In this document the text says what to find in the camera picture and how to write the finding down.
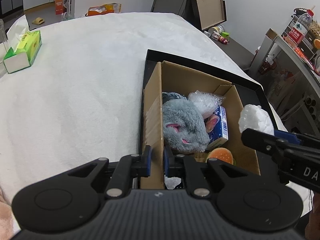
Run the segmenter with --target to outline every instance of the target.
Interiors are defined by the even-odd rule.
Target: orange toy
[[[217,158],[221,161],[224,161],[226,163],[232,164],[233,165],[233,156],[231,154],[231,152],[226,149],[226,148],[216,148],[213,151],[211,151],[208,156],[206,161],[209,158]]]

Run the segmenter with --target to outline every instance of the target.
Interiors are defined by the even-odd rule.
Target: gray fur
[[[203,118],[196,106],[185,99],[169,100],[163,104],[163,134],[165,142],[181,153],[204,152],[209,136]],[[177,132],[167,125],[178,124]]]

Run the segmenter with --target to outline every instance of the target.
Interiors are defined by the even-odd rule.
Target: yellow slipper
[[[32,24],[35,24],[35,25],[40,25],[42,23],[44,23],[44,19],[42,19],[41,17],[38,17],[37,19],[34,19],[32,21]]]

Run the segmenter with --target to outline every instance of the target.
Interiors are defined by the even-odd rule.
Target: blue tissue pack
[[[223,106],[219,106],[210,117],[204,120],[204,123],[210,138],[208,151],[212,151],[228,141],[228,124],[226,110]]]

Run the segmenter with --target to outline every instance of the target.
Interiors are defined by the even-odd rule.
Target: white blanket
[[[147,49],[252,80],[174,14],[107,14],[40,30],[33,65],[0,78],[0,186],[9,201],[28,184],[98,157],[113,162],[136,152]]]

